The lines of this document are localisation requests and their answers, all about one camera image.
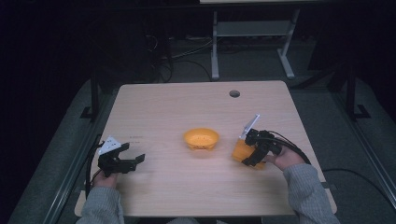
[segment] wire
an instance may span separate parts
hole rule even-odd
[[[276,132],[274,132],[274,131],[268,131],[268,133],[274,133],[274,134],[276,134],[276,135],[279,135],[280,137],[282,137],[283,139],[285,139],[286,141],[288,141],[290,144],[292,144],[293,146],[297,147],[294,143],[292,143],[289,139],[287,139],[285,136],[283,136],[283,135],[280,134],[280,133],[276,133]]]
[[[94,144],[91,146],[90,151],[88,152],[87,155],[87,167],[86,167],[86,171],[85,171],[85,198],[88,198],[88,195],[90,194],[91,191],[91,166],[92,166],[92,161],[93,161],[93,157],[95,155],[96,149],[101,147],[102,144],[97,145],[96,143],[99,141],[98,139],[101,137],[101,134],[98,134],[96,136],[95,142]]]
[[[99,169],[98,171],[96,171],[96,173],[92,176],[92,180],[90,182],[90,185],[92,185],[93,180],[96,178],[97,175],[99,175],[99,173],[102,171],[102,169]]]
[[[291,143],[286,142],[285,140],[282,140],[282,139],[278,139],[278,138],[258,137],[256,139],[272,141],[272,142],[276,142],[281,145],[284,145],[284,146],[288,147],[289,149],[291,149],[292,151],[294,151],[295,153],[297,153],[299,156],[301,156],[301,158],[305,161],[305,163],[311,164],[311,161],[308,159],[308,157],[305,155],[305,153],[303,153],[303,151],[300,150],[298,147],[296,147],[294,144],[292,145]]]
[[[324,169],[324,170],[322,170],[323,173],[332,172],[332,171],[344,171],[344,172],[352,173],[352,174],[357,175],[358,177],[362,178],[367,183],[369,183],[372,187],[374,187],[382,195],[382,197],[385,199],[385,201],[387,201],[387,203],[390,205],[390,207],[393,208],[393,204],[390,201],[390,199],[387,197],[387,195],[385,195],[385,193],[382,192],[382,190],[373,181],[371,181],[366,176],[361,175],[358,172],[355,172],[353,170],[348,170],[348,169],[344,169],[344,168],[332,168],[332,169]]]
[[[212,44],[212,39],[210,39],[207,43],[203,44],[202,46],[200,46],[198,48],[191,49],[191,50],[188,50],[188,51],[186,51],[184,53],[180,53],[180,54],[174,55],[174,56],[172,56],[172,58],[173,59],[178,59],[178,58],[181,58],[181,57],[184,57],[184,56],[187,56],[187,55],[191,55],[191,54],[197,53],[197,52],[199,52],[199,51],[201,51],[203,49],[210,48],[211,44]]]
[[[248,50],[249,48],[250,48],[249,44],[247,44],[247,46],[244,47],[242,44],[238,44],[231,40],[228,40],[228,41],[222,41],[221,43],[219,43],[218,53],[219,54],[236,54],[236,53],[240,53],[242,51]]]
[[[163,80],[163,83],[168,83],[171,80],[172,76],[173,76],[173,70],[170,67],[168,67],[168,66],[166,66],[164,64],[161,64],[160,66],[169,70],[169,73],[170,73],[169,78],[164,78],[163,77],[163,73],[159,72],[160,73],[160,77]]]
[[[209,74],[209,72],[206,70],[206,68],[205,68],[203,65],[201,65],[200,63],[197,63],[197,62],[194,62],[194,61],[189,61],[189,60],[176,61],[176,62],[174,62],[174,63],[194,63],[194,64],[200,66],[202,69],[204,69],[206,75],[207,75],[208,78],[209,78],[209,81],[212,81],[212,76],[210,76],[210,74]]]
[[[154,35],[146,35],[146,37],[150,37],[155,40],[154,47],[152,47],[152,49],[148,49],[148,51],[152,52],[158,47],[158,39]]]
[[[205,42],[207,40],[211,40],[211,37],[186,37],[186,40],[191,41],[191,42],[195,42],[195,43],[202,43]]]

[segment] orange bowl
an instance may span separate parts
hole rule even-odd
[[[219,134],[207,128],[196,128],[184,133],[184,141],[190,149],[212,150],[219,140]]]

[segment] wooden table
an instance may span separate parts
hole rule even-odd
[[[239,91],[233,98],[230,91]],[[246,167],[231,157],[244,126],[261,114],[257,130],[275,131],[318,160],[285,83],[281,81],[146,84],[122,86],[106,124],[109,135],[130,149],[121,159],[146,153],[135,172],[119,175],[125,216],[243,217],[292,215],[282,172]],[[213,151],[190,150],[183,133],[197,127],[219,133]],[[97,154],[92,173],[97,171]],[[336,206],[326,189],[332,210]],[[80,216],[85,192],[75,212]]]

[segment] person's hand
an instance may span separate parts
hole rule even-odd
[[[93,179],[94,187],[106,187],[114,189],[117,186],[117,176],[119,174],[111,174],[109,177],[105,176],[105,172],[102,170]]]
[[[273,163],[281,171],[284,171],[289,166],[305,163],[303,158],[285,146],[282,146],[282,151],[279,155],[266,155],[264,160]]]

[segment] sleeve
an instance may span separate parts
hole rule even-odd
[[[340,223],[332,213],[326,191],[312,165],[297,164],[284,170],[289,204],[300,215],[300,223]]]
[[[81,211],[81,219],[77,224],[123,224],[120,193],[116,189],[95,187]]]

